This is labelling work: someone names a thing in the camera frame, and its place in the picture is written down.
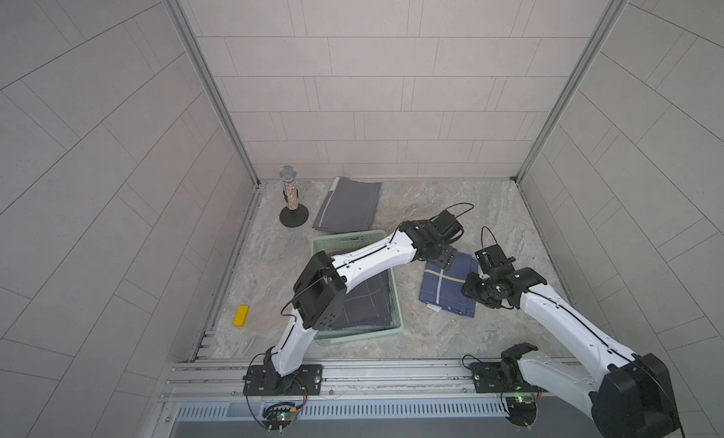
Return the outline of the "blue striped pillowcase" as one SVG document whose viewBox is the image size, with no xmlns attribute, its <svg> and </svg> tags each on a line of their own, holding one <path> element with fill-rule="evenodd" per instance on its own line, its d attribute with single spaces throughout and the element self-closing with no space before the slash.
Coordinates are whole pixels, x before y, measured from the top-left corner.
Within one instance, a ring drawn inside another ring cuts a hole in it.
<svg viewBox="0 0 724 438">
<path fill-rule="evenodd" d="M 458 252 L 448 269 L 427 263 L 422 277 L 419 300 L 462 317 L 475 316 L 476 301 L 463 294 L 463 285 L 469 274 L 478 273 L 478 263 L 467 253 Z"/>
</svg>

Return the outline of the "dark grey checked pillowcase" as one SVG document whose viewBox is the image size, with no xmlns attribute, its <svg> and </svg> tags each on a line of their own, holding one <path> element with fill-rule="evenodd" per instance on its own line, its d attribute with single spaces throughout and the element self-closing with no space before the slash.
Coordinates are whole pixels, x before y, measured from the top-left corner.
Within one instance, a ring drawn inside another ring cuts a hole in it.
<svg viewBox="0 0 724 438">
<path fill-rule="evenodd" d="M 332 330 L 384 330 L 392 324 L 390 272 L 385 271 L 360 283 L 349 293 Z"/>
</svg>

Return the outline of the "mint green plastic basket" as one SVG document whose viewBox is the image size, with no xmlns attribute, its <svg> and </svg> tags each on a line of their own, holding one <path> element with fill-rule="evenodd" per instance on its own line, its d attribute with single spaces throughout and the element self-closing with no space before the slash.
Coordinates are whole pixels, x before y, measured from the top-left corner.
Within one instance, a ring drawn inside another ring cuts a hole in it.
<svg viewBox="0 0 724 438">
<path fill-rule="evenodd" d="M 311 252 L 315 254 L 319 251 L 325 251 L 330 257 L 345 254 L 352 251 L 367 247 L 372 243 L 383 240 L 387 237 L 382 230 L 351 232 L 350 234 L 334 234 L 327 236 L 318 236 L 312 240 Z M 403 330 L 402 313 L 399 307 L 397 288 L 394 275 L 390 272 L 390 300 L 392 306 L 392 324 L 384 330 L 321 330 L 317 333 L 314 340 L 323 346 L 347 343 L 361 339 L 371 339 L 396 334 Z"/>
</svg>

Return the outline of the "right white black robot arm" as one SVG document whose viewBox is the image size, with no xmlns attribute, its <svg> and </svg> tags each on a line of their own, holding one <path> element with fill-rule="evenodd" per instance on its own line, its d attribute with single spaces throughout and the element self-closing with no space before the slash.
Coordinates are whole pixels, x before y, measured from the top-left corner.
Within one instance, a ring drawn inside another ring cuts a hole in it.
<svg viewBox="0 0 724 438">
<path fill-rule="evenodd" d="M 569 305 L 529 267 L 498 245 L 475 254 L 482 270 L 468 275 L 463 294 L 489 309 L 513 308 L 533 317 L 581 364 L 571 368 L 521 343 L 501 355 L 500 380 L 509 391 L 533 386 L 590 417 L 604 437 L 665 437 L 682 428 L 666 364 L 618 343 Z"/>
</svg>

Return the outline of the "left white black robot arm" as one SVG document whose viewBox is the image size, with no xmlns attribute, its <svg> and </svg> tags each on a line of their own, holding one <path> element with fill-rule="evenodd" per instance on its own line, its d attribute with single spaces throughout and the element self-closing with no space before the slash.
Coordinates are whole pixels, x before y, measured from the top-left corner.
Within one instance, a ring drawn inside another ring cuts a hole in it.
<svg viewBox="0 0 724 438">
<path fill-rule="evenodd" d="M 465 231 L 457 217 L 444 210 L 425 220 L 402 222 L 389 236 L 357 251 L 329 256 L 314 254 L 297 279 L 288 326 L 264 362 L 280 377 L 296 373 L 315 335 L 341 314 L 348 293 L 395 266 L 415 261 L 448 269 L 453 247 Z"/>
</svg>

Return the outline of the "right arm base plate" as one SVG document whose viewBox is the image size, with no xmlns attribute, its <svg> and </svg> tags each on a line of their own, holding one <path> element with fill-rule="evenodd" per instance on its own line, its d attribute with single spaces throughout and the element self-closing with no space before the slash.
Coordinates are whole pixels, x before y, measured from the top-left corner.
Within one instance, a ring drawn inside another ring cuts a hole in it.
<svg viewBox="0 0 724 438">
<path fill-rule="evenodd" d="M 476 394 L 523 393 L 537 395 L 543 392 L 539 387 L 524 381 L 509 381 L 501 370 L 499 362 L 473 362 L 468 364 Z"/>
</svg>

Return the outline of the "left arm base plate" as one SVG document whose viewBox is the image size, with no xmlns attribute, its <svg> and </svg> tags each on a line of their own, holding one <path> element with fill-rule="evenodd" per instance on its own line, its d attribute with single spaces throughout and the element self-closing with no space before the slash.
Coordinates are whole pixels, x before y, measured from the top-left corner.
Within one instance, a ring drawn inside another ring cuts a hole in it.
<svg viewBox="0 0 724 438">
<path fill-rule="evenodd" d="M 321 364 L 303 364 L 295 372 L 280 376 L 273 366 L 250 366 L 242 378 L 247 397 L 318 396 L 321 392 Z"/>
</svg>

